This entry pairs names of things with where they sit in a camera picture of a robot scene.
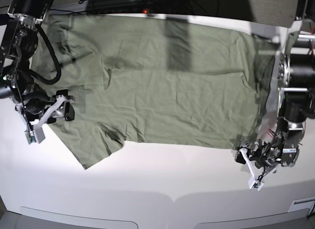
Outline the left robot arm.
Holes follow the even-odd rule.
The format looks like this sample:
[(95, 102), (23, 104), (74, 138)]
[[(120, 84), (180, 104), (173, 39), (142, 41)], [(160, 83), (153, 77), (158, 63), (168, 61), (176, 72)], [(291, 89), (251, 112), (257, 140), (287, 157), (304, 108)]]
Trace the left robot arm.
[(276, 129), (268, 130), (271, 141), (243, 141), (235, 161), (263, 169), (263, 174), (278, 165), (292, 167), (299, 156), (299, 145), (305, 134), (307, 119), (315, 117), (315, 29), (302, 31), (304, 22), (315, 21), (315, 0), (299, 0), (293, 22), (283, 37), (277, 80), (269, 99), (276, 102)]

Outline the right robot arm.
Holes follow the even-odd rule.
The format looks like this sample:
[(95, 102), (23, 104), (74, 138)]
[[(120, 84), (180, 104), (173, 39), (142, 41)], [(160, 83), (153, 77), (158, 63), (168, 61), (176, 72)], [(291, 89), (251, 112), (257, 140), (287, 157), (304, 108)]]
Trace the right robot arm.
[[(0, 23), (6, 26), (0, 43), (0, 97), (14, 102), (26, 124), (35, 120), (50, 124), (58, 118), (73, 121), (75, 117), (68, 90), (49, 96), (39, 86), (39, 82), (54, 85), (62, 75), (55, 50), (42, 27), (53, 1), (12, 0), (6, 7), (7, 13), (0, 16)], [(30, 67), (40, 38), (56, 69), (56, 75), (50, 79)]]

